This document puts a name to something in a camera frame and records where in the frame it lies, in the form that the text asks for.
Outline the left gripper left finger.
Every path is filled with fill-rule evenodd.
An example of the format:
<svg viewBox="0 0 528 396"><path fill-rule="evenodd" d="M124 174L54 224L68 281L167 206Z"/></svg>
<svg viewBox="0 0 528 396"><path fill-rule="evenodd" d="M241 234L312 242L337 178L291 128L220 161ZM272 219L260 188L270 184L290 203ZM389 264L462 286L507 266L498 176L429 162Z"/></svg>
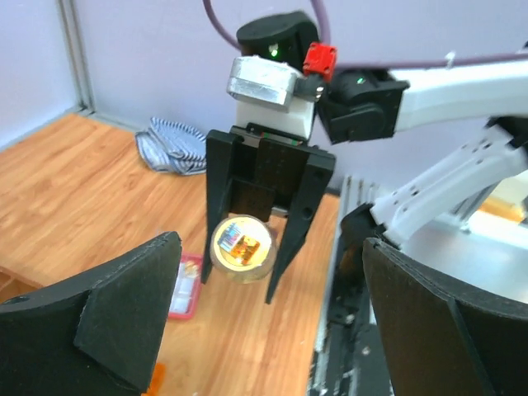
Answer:
<svg viewBox="0 0 528 396"><path fill-rule="evenodd" d="M3 395L141 395L158 359L182 244L161 233L1 305Z"/></svg>

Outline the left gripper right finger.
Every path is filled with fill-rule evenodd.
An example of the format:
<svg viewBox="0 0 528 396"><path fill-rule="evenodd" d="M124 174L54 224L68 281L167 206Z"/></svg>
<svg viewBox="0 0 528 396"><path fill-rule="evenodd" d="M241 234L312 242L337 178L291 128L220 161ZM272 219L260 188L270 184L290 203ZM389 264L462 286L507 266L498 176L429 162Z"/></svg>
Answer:
<svg viewBox="0 0 528 396"><path fill-rule="evenodd" d="M394 393L525 395L527 305L421 264L377 239L363 267Z"/></svg>

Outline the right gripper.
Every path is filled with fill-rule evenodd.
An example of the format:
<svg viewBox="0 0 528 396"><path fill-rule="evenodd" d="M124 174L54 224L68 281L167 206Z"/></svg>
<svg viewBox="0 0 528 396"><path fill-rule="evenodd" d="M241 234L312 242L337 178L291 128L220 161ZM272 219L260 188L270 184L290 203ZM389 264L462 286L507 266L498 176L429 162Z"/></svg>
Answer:
<svg viewBox="0 0 528 396"><path fill-rule="evenodd" d="M230 132L211 130L206 138L207 231L201 282L207 282L213 266L213 232L229 211L267 219L275 208L289 210L267 288L270 304L281 276L304 245L336 157L322 150L312 153L302 139L260 125L234 126Z"/></svg>

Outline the pink pill organizer box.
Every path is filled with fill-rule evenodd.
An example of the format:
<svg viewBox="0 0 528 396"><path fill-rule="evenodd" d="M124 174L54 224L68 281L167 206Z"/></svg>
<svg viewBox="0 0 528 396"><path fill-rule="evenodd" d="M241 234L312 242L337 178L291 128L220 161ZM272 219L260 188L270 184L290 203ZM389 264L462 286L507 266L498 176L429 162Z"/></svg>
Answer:
<svg viewBox="0 0 528 396"><path fill-rule="evenodd" d="M199 255L181 255L177 280L168 310L170 319L187 320L195 315L201 290L201 271L203 257Z"/></svg>

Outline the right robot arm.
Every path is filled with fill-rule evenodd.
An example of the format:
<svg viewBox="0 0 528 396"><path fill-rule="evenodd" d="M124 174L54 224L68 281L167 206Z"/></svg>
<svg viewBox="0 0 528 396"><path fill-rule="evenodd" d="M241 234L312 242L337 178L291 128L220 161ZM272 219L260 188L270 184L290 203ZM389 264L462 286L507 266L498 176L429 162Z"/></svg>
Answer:
<svg viewBox="0 0 528 396"><path fill-rule="evenodd" d="M333 144L389 139L443 121L487 117L483 142L466 144L390 196L347 214L344 248L367 238L399 247L477 192L527 168L527 53L410 64L339 64L324 12L264 16L229 43L240 51L227 90L238 103L229 132L206 138L206 227L229 214L287 218L267 293L303 247L336 159L309 145L320 120Z"/></svg>

